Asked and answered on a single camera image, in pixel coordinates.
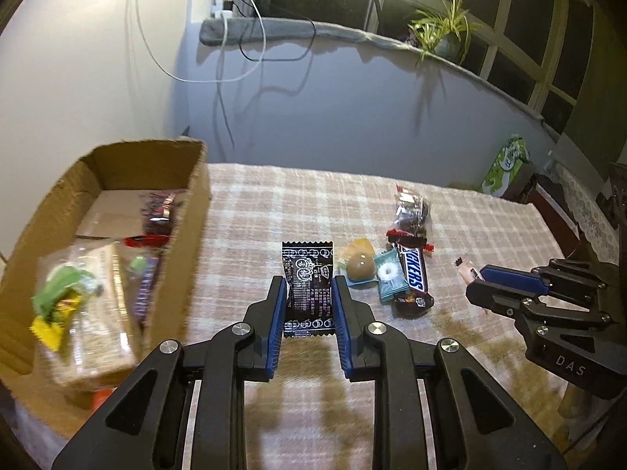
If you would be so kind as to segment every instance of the chocolate candy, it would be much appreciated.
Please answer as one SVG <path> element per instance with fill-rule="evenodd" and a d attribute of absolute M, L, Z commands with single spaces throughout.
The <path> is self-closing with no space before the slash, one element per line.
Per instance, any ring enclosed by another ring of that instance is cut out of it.
<path fill-rule="evenodd" d="M 372 279 L 372 277 L 374 277 L 374 261 L 372 260 L 372 256 L 363 253 L 354 254 L 346 264 L 346 273 L 349 279 L 354 282 Z"/>
<path fill-rule="evenodd" d="M 433 307 L 433 297 L 429 295 L 427 271 L 424 266 L 422 249 L 406 248 L 394 244 L 398 250 L 400 266 L 410 285 L 410 292 L 394 298 L 396 310 L 406 316 L 422 316 Z"/>
<path fill-rule="evenodd" d="M 427 237 L 423 235 L 411 235 L 397 229 L 388 230 L 386 233 L 390 244 L 400 244 L 404 248 L 421 248 L 427 245 Z"/>

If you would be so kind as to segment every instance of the plaid tablecloth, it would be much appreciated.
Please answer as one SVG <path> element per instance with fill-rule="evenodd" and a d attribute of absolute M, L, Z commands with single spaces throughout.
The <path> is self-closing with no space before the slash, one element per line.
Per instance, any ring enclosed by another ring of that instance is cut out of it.
<path fill-rule="evenodd" d="M 187 343 L 211 338 L 241 320 L 251 302 L 265 298 L 272 276 L 283 274 L 282 241 L 332 240 L 340 250 L 367 237 L 376 251 L 386 248 L 385 232 L 396 208 L 394 180 L 237 164 L 211 164 L 209 175 L 212 201 Z M 430 241 L 436 250 L 426 268 L 435 306 L 418 320 L 406 320 L 393 317 L 376 288 L 353 290 L 353 298 L 370 304 L 377 320 L 409 338 L 459 340 L 551 435 L 560 424 L 557 406 L 565 381 L 525 359 L 512 320 L 468 303 L 453 265 L 460 255 L 478 267 L 546 265 L 562 257 L 549 229 L 532 205 L 402 184 L 431 202 Z M 372 383 L 344 378 L 335 337 L 284 340 L 275 378 L 246 385 L 248 467 L 370 468 L 373 401 Z"/>

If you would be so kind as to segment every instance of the windowsill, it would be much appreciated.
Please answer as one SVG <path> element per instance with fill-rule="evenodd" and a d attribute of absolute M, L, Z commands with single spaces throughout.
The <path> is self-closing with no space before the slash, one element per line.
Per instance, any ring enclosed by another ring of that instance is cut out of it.
<path fill-rule="evenodd" d="M 227 44 L 237 44 L 240 41 L 242 43 L 247 42 L 261 42 L 261 27 L 251 26 L 256 22 L 256 19 L 248 17 L 235 17 L 229 19 L 229 29 Z M 268 41 L 276 40 L 310 40 L 312 38 L 312 24 L 309 21 L 296 20 L 296 19 L 281 19 L 281 18 L 264 18 L 264 28 L 266 31 L 266 39 Z M 202 44 L 207 46 L 217 46 L 222 44 L 224 34 L 224 25 L 221 19 L 205 19 L 200 29 L 199 40 Z M 341 40 L 342 42 L 349 43 L 369 43 L 380 49 L 387 51 L 411 51 L 415 54 L 422 54 L 422 50 L 413 47 L 407 43 L 400 42 L 396 39 L 389 39 L 376 34 L 365 32 L 362 30 L 355 30 L 353 28 L 347 28 L 344 26 L 331 24 L 331 23 L 315 23 L 315 36 L 325 37 L 329 39 Z M 554 142 L 559 139 L 559 134 L 553 130 L 545 121 L 544 117 L 529 108 L 518 99 L 513 98 L 503 90 L 497 88 L 493 84 L 488 83 L 476 74 L 469 70 L 460 67 L 457 64 L 449 62 L 439 56 L 426 53 L 428 58 L 438 62 L 443 62 L 447 67 L 454 69 L 464 76 L 472 79 L 476 83 L 480 83 L 486 88 L 492 90 L 500 97 L 507 100 L 510 104 L 514 105 L 520 111 L 525 112 L 531 118 L 534 118 L 542 125 L 545 132 L 551 137 Z"/>

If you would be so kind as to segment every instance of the spider plant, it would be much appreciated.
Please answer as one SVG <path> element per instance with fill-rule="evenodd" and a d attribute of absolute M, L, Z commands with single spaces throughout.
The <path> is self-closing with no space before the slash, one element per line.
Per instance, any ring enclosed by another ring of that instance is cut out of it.
<path fill-rule="evenodd" d="M 442 0 L 442 3 L 446 8 L 446 14 L 440 15 L 435 12 L 416 9 L 416 13 L 424 17 L 412 20 L 409 27 L 421 44 L 421 61 L 424 59 L 427 52 L 435 54 L 435 50 L 440 41 L 449 34 L 453 34 L 459 41 L 459 44 L 463 42 L 463 47 L 457 61 L 458 64 L 461 64 L 466 58 L 470 48 L 470 35 L 472 30 L 481 28 L 481 25 L 468 22 L 468 16 L 466 16 L 468 10 L 462 9 L 462 0 L 451 0 L 450 2 Z"/>

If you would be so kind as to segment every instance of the white wall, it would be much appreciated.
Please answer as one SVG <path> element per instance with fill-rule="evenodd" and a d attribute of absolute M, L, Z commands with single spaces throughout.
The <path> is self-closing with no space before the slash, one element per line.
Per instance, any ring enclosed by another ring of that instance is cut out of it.
<path fill-rule="evenodd" d="M 217 48 L 188 30 L 189 75 L 215 79 Z M 294 58 L 306 43 L 273 45 L 267 58 Z M 249 56 L 258 57 L 260 47 Z M 272 164 L 381 175 L 435 185 L 479 184 L 512 133 L 538 167 L 553 141 L 538 121 L 456 69 L 416 65 L 388 52 L 316 39 L 299 62 L 269 62 L 244 81 L 223 84 L 226 115 L 213 85 L 189 86 L 190 135 L 209 143 L 210 161 Z M 229 48 L 225 78 L 250 68 Z"/>
<path fill-rule="evenodd" d="M 184 75 L 188 0 L 139 2 L 155 55 Z M 134 0 L 24 0 L 0 35 L 0 250 L 80 155 L 187 125 L 186 88 L 149 58 Z"/>

